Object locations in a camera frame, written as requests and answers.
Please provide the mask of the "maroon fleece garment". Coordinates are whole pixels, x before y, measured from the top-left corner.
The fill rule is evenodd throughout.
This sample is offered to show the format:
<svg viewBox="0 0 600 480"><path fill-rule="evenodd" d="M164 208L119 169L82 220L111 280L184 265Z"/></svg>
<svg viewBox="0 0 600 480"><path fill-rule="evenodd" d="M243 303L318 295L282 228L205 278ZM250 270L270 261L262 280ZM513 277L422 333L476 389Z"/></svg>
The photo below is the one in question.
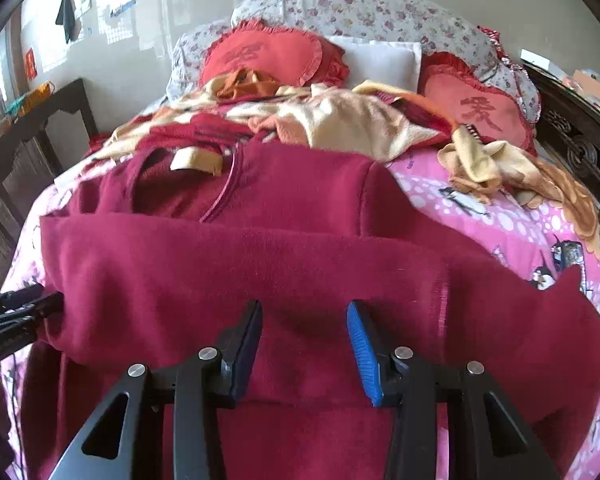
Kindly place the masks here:
<svg viewBox="0 0 600 480"><path fill-rule="evenodd" d="M263 332L245 400L220 416L232 479L378 479L391 415L364 396L352 300L431 361L481 362L560 472L600 398L600 315L568 269L535 288L430 219L378 162L242 144L224 174L138 154L41 220L45 283L65 309L28 362L28 475L45 479L131 364L184 361L250 300Z"/></svg>

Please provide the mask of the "cream orange clothes pile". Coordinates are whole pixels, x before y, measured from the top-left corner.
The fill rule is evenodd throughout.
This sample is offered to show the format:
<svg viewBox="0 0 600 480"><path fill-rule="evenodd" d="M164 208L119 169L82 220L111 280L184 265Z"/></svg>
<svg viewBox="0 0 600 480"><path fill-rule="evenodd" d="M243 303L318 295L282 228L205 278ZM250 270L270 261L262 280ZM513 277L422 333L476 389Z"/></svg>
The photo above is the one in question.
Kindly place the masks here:
<svg viewBox="0 0 600 480"><path fill-rule="evenodd" d="M512 191L529 209L543 200L562 208L586 250L600 255L600 222L590 192L570 174L507 141L484 143L473 125L459 124L426 96L366 80L355 88L283 86L241 68L136 116L95 153L120 159L143 148L185 148L272 134L283 144L356 153L393 162L416 148L436 148L452 189L490 203Z"/></svg>

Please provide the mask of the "dark wooden side table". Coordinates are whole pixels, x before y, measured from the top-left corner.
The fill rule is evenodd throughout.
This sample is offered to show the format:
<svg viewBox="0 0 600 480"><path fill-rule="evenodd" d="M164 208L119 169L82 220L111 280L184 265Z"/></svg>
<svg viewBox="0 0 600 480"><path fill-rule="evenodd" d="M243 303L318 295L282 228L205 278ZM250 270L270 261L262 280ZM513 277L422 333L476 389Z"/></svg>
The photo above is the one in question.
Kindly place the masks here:
<svg viewBox="0 0 600 480"><path fill-rule="evenodd" d="M5 188L4 182L14 171L18 150L30 143L38 148L43 164L52 176L57 177L62 173L59 158L46 131L48 121L57 113L79 114L87 142L91 143L98 138L99 130L83 78L76 78L54 91L48 99L16 119L7 132L0 136L0 201L20 228L24 222L23 214Z"/></svg>

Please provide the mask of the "pink penguin bedspread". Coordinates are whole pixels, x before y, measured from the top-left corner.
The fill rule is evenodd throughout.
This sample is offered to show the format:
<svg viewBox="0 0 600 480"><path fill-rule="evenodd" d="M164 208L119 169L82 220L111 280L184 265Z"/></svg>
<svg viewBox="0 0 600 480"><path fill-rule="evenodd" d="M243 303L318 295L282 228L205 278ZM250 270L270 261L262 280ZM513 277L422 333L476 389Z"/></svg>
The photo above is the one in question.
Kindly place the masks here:
<svg viewBox="0 0 600 480"><path fill-rule="evenodd" d="M20 232L2 289L20 289L44 280L41 217L65 206L81 182L101 177L116 165L113 160L87 159L53 180L38 196ZM553 249L579 238L562 208L547 200L528 209L520 206L510 194L501 192L485 205L453 190L434 150L407 153L389 164L388 169L417 209L472 238L503 266L539 288L547 288L557 281ZM570 479L600 476L600 402L567 476Z"/></svg>

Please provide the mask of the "dark hanging cloth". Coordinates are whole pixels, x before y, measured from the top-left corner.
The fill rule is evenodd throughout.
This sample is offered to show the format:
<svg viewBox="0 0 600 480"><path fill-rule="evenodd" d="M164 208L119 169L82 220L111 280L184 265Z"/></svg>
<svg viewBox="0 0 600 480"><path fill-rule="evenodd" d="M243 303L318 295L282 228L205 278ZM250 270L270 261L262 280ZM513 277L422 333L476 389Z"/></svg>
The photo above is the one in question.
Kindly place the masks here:
<svg viewBox="0 0 600 480"><path fill-rule="evenodd" d="M74 8L73 0L61 0L55 24L62 28L65 43L71 44L74 32L76 31L76 9Z"/></svg>

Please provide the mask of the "right red heart pillow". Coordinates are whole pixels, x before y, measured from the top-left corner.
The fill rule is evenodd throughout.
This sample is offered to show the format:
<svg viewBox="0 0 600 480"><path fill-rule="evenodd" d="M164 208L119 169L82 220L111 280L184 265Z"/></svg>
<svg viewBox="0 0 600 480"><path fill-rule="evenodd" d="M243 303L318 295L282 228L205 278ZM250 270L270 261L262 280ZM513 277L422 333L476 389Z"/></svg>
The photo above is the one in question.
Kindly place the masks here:
<svg viewBox="0 0 600 480"><path fill-rule="evenodd" d="M533 127L514 98L478 81L451 53L424 55L418 92L459 124L473 125L484 143L503 140L536 154Z"/></svg>

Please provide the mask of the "red heart pillow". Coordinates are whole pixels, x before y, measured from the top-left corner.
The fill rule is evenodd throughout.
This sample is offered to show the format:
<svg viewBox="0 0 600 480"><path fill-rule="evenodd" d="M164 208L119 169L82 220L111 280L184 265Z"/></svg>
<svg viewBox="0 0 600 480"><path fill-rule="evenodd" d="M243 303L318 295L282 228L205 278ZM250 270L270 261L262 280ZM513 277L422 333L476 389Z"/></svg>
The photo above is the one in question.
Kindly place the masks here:
<svg viewBox="0 0 600 480"><path fill-rule="evenodd" d="M418 92L459 124L473 125L484 143L503 140L536 154L533 127L514 98L478 81L451 53L424 55Z"/></svg>
<svg viewBox="0 0 600 480"><path fill-rule="evenodd" d="M314 32L242 21L208 47L199 83L246 68L287 86L341 87L350 74L343 55L343 48Z"/></svg>

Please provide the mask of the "carved dark wooden headboard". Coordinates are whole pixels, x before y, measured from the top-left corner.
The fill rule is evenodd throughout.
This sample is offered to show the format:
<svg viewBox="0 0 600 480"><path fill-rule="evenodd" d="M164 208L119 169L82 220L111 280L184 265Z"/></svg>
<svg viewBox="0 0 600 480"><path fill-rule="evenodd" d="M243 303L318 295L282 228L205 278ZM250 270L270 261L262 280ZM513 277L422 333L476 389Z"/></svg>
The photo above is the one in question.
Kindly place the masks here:
<svg viewBox="0 0 600 480"><path fill-rule="evenodd" d="M538 140L600 203L600 110L542 68L524 64L541 97Z"/></svg>

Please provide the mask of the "left red heart pillow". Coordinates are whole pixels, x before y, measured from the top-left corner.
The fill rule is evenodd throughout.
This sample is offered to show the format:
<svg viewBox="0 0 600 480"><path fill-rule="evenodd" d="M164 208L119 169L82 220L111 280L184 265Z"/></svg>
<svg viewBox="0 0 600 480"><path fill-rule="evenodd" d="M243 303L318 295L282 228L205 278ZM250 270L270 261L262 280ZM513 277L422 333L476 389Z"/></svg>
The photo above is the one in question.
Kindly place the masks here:
<svg viewBox="0 0 600 480"><path fill-rule="evenodd" d="M199 83L246 68L287 86L341 87L350 74L343 55L343 48L314 32L242 21L208 47Z"/></svg>

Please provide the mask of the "white small pillow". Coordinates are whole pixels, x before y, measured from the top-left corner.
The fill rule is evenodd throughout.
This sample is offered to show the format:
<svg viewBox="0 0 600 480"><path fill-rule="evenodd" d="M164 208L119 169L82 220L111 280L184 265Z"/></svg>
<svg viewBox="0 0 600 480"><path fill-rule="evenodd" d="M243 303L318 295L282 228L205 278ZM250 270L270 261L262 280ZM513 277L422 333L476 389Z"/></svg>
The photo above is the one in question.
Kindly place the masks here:
<svg viewBox="0 0 600 480"><path fill-rule="evenodd" d="M422 46L419 42L380 41L330 36L328 40L344 51L344 64L350 73L344 85L353 89L366 80L416 92Z"/></svg>

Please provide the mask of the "floral folded quilt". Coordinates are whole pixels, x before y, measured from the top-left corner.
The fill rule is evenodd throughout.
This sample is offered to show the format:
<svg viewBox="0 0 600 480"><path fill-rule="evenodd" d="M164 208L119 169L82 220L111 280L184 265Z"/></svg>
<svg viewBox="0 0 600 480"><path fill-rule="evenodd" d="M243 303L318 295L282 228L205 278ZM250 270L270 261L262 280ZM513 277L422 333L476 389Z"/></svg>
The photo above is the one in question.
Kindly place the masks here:
<svg viewBox="0 0 600 480"><path fill-rule="evenodd" d="M166 85L168 98L178 99L198 82L206 51L215 40L253 18L322 36L418 42L426 54L451 53L471 68L478 81L509 94L530 124L540 119L539 91L502 49L498 33L428 0L244 0L229 18L200 25L178 38Z"/></svg>

